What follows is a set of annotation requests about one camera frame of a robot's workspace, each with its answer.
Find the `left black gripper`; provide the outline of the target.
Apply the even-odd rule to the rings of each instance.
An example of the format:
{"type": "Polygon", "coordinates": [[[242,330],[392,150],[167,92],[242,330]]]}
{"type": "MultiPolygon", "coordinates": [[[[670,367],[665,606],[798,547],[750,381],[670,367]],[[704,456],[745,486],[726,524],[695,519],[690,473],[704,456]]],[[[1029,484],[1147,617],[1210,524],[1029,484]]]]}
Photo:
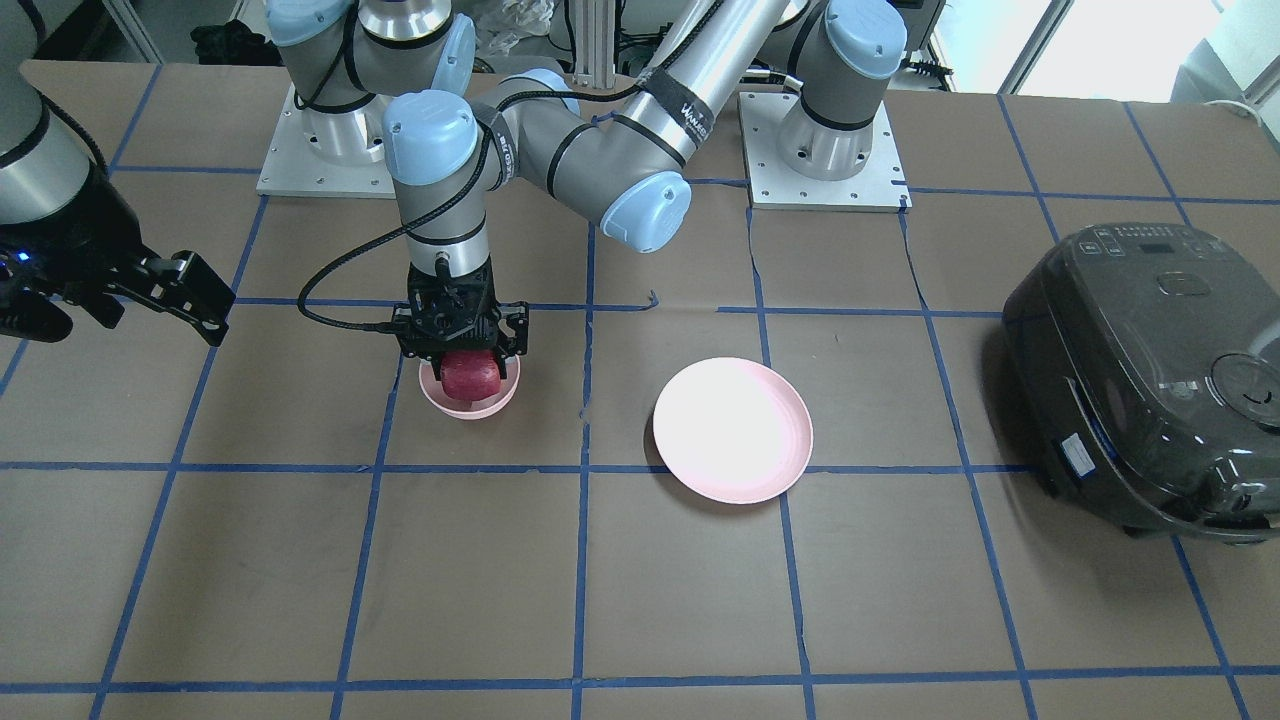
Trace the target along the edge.
{"type": "Polygon", "coordinates": [[[529,304],[502,304],[493,263],[453,278],[411,266],[408,297],[394,306],[392,334],[404,357],[440,363],[448,352],[489,351],[494,377],[508,377],[508,357],[529,351],[529,304]]]}

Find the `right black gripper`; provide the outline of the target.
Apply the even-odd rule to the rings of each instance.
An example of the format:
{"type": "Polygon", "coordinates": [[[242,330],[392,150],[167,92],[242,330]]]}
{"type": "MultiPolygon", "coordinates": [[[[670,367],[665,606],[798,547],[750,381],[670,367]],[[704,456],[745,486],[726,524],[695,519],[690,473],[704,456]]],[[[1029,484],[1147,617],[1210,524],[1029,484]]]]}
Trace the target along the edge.
{"type": "Polygon", "coordinates": [[[99,167],[70,201],[32,222],[3,225],[1,334],[56,343],[73,320],[51,297],[113,328],[124,295],[191,325],[212,347],[229,331],[236,293],[195,251],[151,258],[137,215],[99,167]]]}

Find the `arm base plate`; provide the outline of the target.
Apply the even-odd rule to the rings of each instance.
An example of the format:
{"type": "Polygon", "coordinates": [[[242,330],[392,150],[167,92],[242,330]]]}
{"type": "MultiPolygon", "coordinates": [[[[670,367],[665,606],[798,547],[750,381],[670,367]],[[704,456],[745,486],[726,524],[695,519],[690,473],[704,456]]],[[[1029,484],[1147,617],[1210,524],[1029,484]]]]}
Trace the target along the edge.
{"type": "Polygon", "coordinates": [[[384,163],[381,117],[389,97],[326,114],[297,108],[289,87],[262,160],[256,190],[262,196],[393,199],[384,163]]]}
{"type": "Polygon", "coordinates": [[[886,106],[869,126],[818,124],[796,94],[741,92],[739,120],[751,206],[764,210],[906,213],[908,179],[886,106]]]}

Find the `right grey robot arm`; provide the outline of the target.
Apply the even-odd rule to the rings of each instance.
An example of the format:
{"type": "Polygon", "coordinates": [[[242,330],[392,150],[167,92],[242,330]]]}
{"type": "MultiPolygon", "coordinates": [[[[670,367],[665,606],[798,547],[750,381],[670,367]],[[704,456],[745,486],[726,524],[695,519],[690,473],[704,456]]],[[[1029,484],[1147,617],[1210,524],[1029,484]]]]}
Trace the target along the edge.
{"type": "Polygon", "coordinates": [[[32,1],[3,4],[3,333],[63,341],[73,328],[67,306],[111,329],[129,299],[219,346],[233,291],[198,254],[163,258],[145,245],[100,147],[20,73],[45,36],[32,1]]]}

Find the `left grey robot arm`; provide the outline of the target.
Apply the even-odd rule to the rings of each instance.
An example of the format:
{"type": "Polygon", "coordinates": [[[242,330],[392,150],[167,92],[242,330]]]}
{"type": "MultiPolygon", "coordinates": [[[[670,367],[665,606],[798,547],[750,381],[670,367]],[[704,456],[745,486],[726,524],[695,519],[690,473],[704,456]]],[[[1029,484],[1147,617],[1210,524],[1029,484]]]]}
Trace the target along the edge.
{"type": "Polygon", "coordinates": [[[424,90],[383,118],[410,247],[407,299],[378,332],[436,378],[461,363],[504,375],[527,350],[529,307],[502,304],[486,193],[522,179],[637,252],[669,242],[692,201],[684,168],[759,60],[796,79],[788,108],[742,135],[768,172],[846,190],[886,136],[876,124],[908,28],[888,1],[695,1],[634,85],[572,91],[554,72],[509,76],[466,99],[424,90]]]}

